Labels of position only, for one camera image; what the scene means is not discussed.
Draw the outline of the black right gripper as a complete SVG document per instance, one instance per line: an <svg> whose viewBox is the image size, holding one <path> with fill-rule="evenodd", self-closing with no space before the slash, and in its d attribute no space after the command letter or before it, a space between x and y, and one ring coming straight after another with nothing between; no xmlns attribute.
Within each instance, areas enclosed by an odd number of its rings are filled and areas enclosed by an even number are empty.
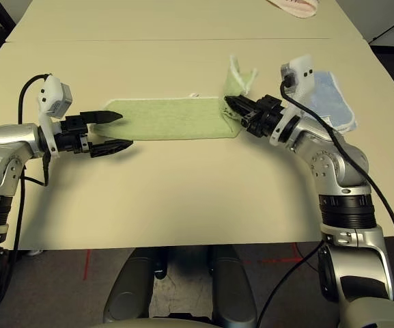
<svg viewBox="0 0 394 328"><path fill-rule="evenodd" d="M245 96L226 96L223 114L231 119L240 119L247 132L256 137L271 135L282 118L281 100L265 95L257 101Z"/></svg>

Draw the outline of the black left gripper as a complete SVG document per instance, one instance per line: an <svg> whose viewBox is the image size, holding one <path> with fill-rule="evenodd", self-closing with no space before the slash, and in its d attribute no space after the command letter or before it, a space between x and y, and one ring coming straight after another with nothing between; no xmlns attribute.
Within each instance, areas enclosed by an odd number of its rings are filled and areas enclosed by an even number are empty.
<svg viewBox="0 0 394 328"><path fill-rule="evenodd" d="M54 135L59 152L89 153L91 158L108 156L133 145L132 140L111 139L92 144L87 140L88 124L107 124L120 120L123 115L114 111L84 111L80 115L67 116L59 121L58 132Z"/></svg>

